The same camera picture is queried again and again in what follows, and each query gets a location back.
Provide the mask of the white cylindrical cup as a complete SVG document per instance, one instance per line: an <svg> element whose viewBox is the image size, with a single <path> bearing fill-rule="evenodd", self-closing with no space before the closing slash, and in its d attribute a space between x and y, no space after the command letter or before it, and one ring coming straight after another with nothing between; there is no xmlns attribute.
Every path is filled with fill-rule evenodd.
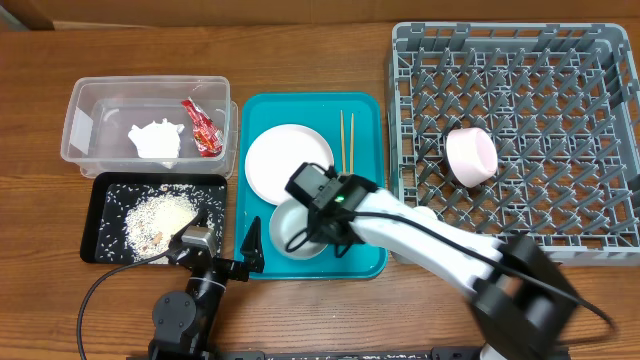
<svg viewBox="0 0 640 360"><path fill-rule="evenodd" d="M434 210L432 210L429 207L426 206L416 206L414 208L415 211L424 214L425 216L434 219L434 220L438 220L438 215L436 214L436 212Z"/></svg>

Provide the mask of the red sauce packet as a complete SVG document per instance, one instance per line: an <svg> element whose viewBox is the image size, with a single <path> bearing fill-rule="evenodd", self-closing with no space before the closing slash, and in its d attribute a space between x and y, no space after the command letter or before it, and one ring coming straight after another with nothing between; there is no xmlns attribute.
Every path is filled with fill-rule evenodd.
<svg viewBox="0 0 640 360"><path fill-rule="evenodd" d="M203 157L216 157L224 146L223 132L211 118L191 98L181 102L192 120L193 137L196 147Z"/></svg>

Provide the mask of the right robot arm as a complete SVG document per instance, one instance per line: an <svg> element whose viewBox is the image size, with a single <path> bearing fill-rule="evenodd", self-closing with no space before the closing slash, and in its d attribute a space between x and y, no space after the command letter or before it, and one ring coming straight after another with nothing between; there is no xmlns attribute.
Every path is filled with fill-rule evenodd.
<svg viewBox="0 0 640 360"><path fill-rule="evenodd" d="M577 293L536 242L456 228L358 175L303 163L286 191L308 210L312 242L384 248L443 279L465 297L485 339L482 359L554 359Z"/></svg>

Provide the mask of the cooked rice pile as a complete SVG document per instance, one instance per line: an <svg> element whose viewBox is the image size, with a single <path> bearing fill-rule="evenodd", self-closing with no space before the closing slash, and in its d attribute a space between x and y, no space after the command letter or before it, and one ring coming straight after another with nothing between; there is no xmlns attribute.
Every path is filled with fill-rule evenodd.
<svg viewBox="0 0 640 360"><path fill-rule="evenodd" d="M227 187L189 184L111 184L98 227L95 259L129 264L167 250L171 237L201 210L222 249Z"/></svg>

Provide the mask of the white napkin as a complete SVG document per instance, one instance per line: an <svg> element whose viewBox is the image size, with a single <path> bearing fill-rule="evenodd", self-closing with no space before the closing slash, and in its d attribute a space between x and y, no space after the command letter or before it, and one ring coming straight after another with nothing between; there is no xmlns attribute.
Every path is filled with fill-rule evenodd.
<svg viewBox="0 0 640 360"><path fill-rule="evenodd" d="M166 118L161 123L152 121L143 128L133 125L128 138L134 144L137 154L143 159L162 159L161 165L172 169L181 149L180 135L183 124L173 124Z"/></svg>

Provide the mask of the pink bowl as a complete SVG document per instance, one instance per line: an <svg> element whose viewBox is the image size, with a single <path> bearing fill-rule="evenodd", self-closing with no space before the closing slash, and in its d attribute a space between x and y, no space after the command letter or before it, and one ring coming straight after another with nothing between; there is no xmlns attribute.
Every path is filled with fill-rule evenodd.
<svg viewBox="0 0 640 360"><path fill-rule="evenodd" d="M490 179L498 169L498 155L491 137L481 128L451 130L445 155L454 177L473 188Z"/></svg>

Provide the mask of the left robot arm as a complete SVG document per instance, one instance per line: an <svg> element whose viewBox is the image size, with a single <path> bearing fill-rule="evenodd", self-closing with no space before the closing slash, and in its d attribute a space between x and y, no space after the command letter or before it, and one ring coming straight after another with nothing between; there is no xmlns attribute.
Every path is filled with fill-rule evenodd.
<svg viewBox="0 0 640 360"><path fill-rule="evenodd" d="M214 230L201 210L169 242L170 263L191 271L186 288L162 295L154 305L155 326L148 347L151 359L213 359L208 345L221 300L229 281L246 282L264 270L261 219L256 217L241 246L241 261L216 255Z"/></svg>

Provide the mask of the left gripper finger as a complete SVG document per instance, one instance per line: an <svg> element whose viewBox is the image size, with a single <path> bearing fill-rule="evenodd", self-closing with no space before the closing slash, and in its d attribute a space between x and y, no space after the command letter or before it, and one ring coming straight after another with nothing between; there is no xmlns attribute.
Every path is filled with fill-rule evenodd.
<svg viewBox="0 0 640 360"><path fill-rule="evenodd" d="M196 216L183 228L178 230L171 238L172 245L185 243L187 245L205 245L206 231L201 224L206 222L206 211L201 209Z"/></svg>
<svg viewBox="0 0 640 360"><path fill-rule="evenodd" d="M243 262L248 266L249 271L254 273L262 273L265 266L261 229L261 219L256 216L240 247Z"/></svg>

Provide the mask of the grey small bowl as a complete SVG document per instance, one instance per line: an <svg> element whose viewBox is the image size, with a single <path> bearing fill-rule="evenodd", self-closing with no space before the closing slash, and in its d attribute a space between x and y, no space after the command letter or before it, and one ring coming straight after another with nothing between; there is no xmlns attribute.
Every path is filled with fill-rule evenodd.
<svg viewBox="0 0 640 360"><path fill-rule="evenodd" d="M294 239L292 246L298 245L305 234L295 234L307 226L308 210L295 199L289 199L274 210L269 224L272 245L285 257L294 260L307 260L318 256L327 247L326 244L306 242L299 249L288 253L286 245Z"/></svg>

